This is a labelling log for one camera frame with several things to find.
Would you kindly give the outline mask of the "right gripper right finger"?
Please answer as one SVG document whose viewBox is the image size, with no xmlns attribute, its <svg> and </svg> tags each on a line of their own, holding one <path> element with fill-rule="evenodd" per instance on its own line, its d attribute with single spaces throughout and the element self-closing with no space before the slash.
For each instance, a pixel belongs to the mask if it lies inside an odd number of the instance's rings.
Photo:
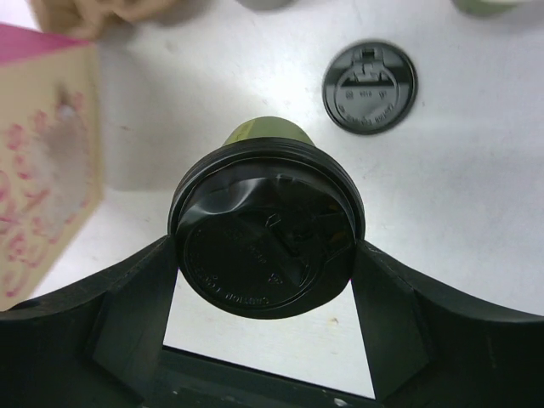
<svg viewBox="0 0 544 408">
<path fill-rule="evenodd" d="M 540 407 L 543 319 L 468 295 L 372 244 L 352 287 L 383 407 Z"/>
</svg>

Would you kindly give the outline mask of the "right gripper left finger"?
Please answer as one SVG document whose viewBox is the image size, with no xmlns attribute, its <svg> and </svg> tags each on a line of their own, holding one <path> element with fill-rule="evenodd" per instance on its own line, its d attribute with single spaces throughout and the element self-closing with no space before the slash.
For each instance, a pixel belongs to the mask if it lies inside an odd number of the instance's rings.
<svg viewBox="0 0 544 408">
<path fill-rule="evenodd" d="M 3 407 L 140 407 L 153 389 L 178 266 L 166 235 L 1 314 Z"/>
</svg>

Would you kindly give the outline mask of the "brown cardboard cup carrier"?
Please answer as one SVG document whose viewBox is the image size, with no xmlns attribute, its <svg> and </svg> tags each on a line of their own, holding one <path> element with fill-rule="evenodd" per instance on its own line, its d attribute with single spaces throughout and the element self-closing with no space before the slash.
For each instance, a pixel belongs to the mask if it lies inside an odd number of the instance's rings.
<svg viewBox="0 0 544 408">
<path fill-rule="evenodd" d="M 83 40 L 99 38 L 116 22 L 148 20 L 171 9 L 174 0 L 31 0 L 40 29 Z"/>
</svg>

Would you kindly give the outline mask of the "brown paper takeout bag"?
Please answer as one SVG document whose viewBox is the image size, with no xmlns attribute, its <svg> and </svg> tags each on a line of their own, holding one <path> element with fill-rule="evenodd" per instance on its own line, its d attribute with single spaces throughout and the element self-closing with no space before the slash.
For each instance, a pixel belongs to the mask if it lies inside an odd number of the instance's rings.
<svg viewBox="0 0 544 408">
<path fill-rule="evenodd" d="M 1 27 L 1 308 L 25 301 L 103 197 L 87 41 Z"/>
</svg>

